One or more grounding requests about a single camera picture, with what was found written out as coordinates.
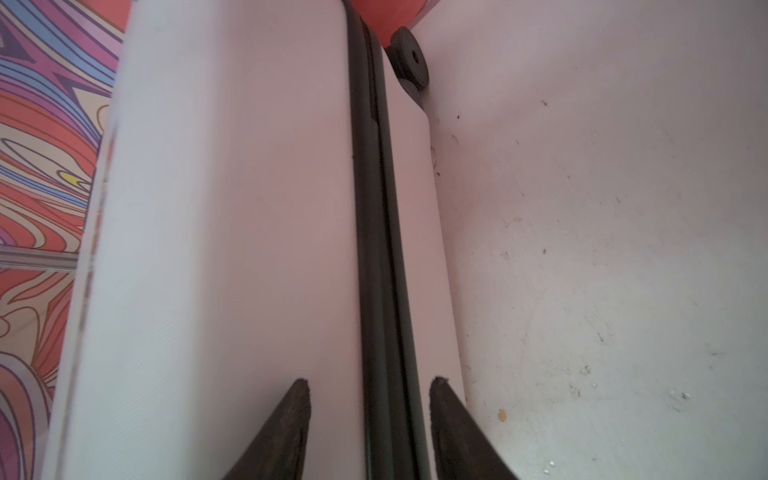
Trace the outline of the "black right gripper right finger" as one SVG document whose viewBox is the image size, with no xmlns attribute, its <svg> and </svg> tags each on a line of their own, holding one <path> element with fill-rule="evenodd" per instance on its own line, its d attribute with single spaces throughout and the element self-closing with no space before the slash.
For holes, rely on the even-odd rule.
<svg viewBox="0 0 768 480">
<path fill-rule="evenodd" d="M 438 479 L 518 480 L 446 378 L 432 381 L 429 409 Z"/>
</svg>

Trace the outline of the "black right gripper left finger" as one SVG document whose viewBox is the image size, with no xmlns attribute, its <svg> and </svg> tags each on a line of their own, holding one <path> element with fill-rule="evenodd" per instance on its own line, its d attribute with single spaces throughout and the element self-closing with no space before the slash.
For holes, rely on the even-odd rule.
<svg viewBox="0 0 768 480">
<path fill-rule="evenodd" d="M 309 383 L 299 378 L 224 479 L 301 479 L 310 419 Z"/>
</svg>

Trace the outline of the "black suitcase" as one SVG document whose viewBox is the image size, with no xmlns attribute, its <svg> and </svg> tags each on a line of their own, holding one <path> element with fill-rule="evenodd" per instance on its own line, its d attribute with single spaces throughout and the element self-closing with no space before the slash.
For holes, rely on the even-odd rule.
<svg viewBox="0 0 768 480">
<path fill-rule="evenodd" d="M 347 1 L 139 1 L 42 475 L 224 479 L 292 383 L 301 479 L 430 479 L 462 382 L 414 38 Z"/>
</svg>

